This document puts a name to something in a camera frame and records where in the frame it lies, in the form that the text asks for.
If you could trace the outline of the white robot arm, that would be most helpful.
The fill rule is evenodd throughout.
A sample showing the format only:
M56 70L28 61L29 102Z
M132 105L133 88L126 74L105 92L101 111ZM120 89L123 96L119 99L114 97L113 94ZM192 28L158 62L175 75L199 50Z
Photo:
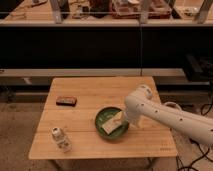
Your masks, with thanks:
M173 128L191 139L213 146L213 119L183 110L168 107L151 100L152 92L147 85L140 85L124 100L123 116L129 123L138 126L142 115Z

